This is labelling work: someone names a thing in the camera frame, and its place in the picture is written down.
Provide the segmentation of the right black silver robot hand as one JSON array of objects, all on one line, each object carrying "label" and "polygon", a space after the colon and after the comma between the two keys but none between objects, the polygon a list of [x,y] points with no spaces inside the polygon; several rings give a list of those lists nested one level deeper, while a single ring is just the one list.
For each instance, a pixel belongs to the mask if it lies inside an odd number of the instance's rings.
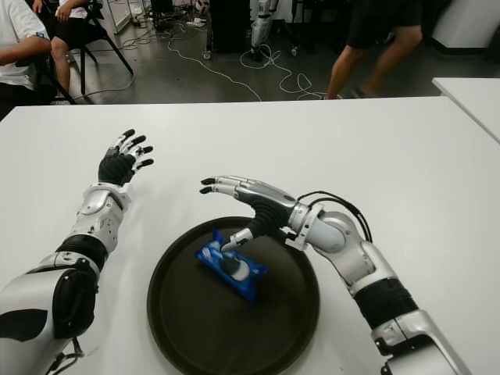
[{"label": "right black silver robot hand", "polygon": [[236,249],[245,243],[288,225],[297,199],[287,192],[260,180],[246,177],[217,176],[201,180],[201,194],[219,193],[249,205],[255,212],[247,227],[232,234],[221,246],[221,252]]}]

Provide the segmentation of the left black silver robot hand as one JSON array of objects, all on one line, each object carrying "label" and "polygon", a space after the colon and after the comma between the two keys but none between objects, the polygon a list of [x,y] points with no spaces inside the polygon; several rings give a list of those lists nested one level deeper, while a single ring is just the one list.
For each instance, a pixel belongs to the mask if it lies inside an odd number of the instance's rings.
[{"label": "left black silver robot hand", "polygon": [[131,182],[137,171],[151,166],[154,159],[145,156],[153,151],[153,147],[146,145],[146,140],[145,135],[136,135],[135,129],[123,132],[99,163],[98,181],[122,187]]}]

